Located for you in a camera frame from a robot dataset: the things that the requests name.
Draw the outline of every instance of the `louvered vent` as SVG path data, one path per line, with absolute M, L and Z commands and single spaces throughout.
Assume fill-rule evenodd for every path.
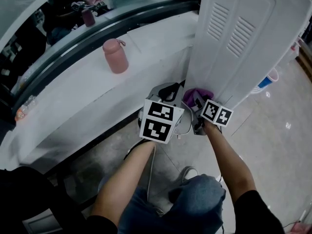
M 225 24 L 227 22 L 229 10 L 218 3 L 214 3 L 213 12 L 208 24 L 208 34 L 220 41 Z
M 236 57 L 240 57 L 244 52 L 250 38 L 254 33 L 255 27 L 249 22 L 239 17 L 234 32 L 227 46 L 228 50 Z

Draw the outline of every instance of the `forearm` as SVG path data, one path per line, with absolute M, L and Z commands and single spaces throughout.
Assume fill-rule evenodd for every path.
M 245 162 L 215 126 L 206 124 L 204 130 L 214 149 L 221 175 L 229 188 L 232 201 L 235 203 L 245 192 L 255 190 L 253 176 Z
M 131 151 L 122 166 L 99 191 L 91 215 L 103 216 L 118 226 L 154 146 L 152 141 L 145 142 Z
M 72 11 L 63 15 L 57 15 L 57 18 L 62 20 L 69 20 L 76 17 L 80 17 L 80 13 L 78 13 L 77 11 Z

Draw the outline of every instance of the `blue jeans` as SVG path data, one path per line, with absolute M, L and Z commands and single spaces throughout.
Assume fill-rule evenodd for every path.
M 123 212 L 118 234 L 214 234 L 222 226 L 225 190 L 214 177 L 196 176 L 169 192 L 172 208 L 159 217 L 138 187 Z

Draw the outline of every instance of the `pink water bottle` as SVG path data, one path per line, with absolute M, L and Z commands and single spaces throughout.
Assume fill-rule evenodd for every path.
M 92 25 L 94 25 L 96 23 L 96 21 L 94 20 L 94 16 L 92 15 L 91 10 L 89 9 L 84 9 L 82 12 L 82 19 L 84 21 L 84 24 L 87 27 L 91 27 Z
M 126 43 L 118 39 L 109 39 L 103 44 L 105 58 L 111 70 L 115 74 L 125 72 L 129 66 L 126 54 L 121 46 L 126 46 Z

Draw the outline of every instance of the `black sleeve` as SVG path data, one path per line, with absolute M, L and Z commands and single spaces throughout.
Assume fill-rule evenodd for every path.
M 243 194 L 234 204 L 235 234 L 284 234 L 280 221 L 271 213 L 257 191 Z
M 117 227 L 103 216 L 90 216 L 87 218 L 87 231 L 90 234 L 117 234 Z

